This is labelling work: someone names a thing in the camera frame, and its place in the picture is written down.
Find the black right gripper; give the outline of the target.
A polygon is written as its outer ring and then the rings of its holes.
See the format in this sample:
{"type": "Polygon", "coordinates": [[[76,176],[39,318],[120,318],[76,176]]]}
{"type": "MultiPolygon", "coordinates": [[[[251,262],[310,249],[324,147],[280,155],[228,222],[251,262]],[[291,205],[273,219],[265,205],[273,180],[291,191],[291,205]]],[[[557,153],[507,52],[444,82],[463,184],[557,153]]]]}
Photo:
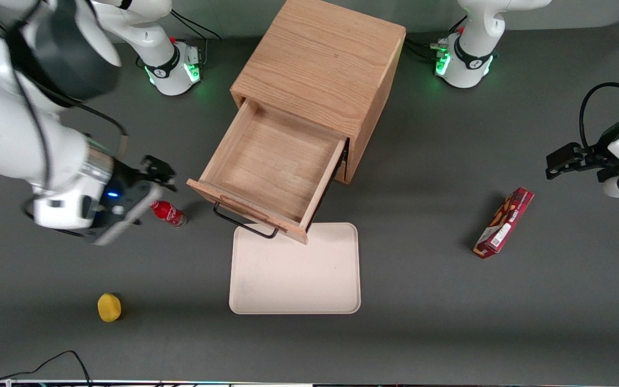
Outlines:
{"type": "Polygon", "coordinates": [[[147,198],[153,183],[159,184],[172,192],[177,192],[175,170],[170,164],[154,156],[144,156],[144,174],[115,157],[112,159],[111,178],[103,191],[103,207],[135,208],[147,198]]]}

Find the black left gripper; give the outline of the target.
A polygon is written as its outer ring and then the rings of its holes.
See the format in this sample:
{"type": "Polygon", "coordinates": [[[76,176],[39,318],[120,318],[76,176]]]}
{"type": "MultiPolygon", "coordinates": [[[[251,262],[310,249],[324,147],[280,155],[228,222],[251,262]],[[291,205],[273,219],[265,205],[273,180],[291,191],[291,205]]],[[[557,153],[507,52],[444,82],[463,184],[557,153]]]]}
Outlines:
{"type": "Polygon", "coordinates": [[[594,144],[589,144],[583,130],[583,147],[587,151],[587,159],[577,142],[570,142],[546,156],[546,179],[552,180],[570,172],[582,172],[598,169],[599,183],[605,183],[610,178],[619,178],[619,158],[609,151],[608,146],[619,137],[619,121],[607,128],[594,144]]]}

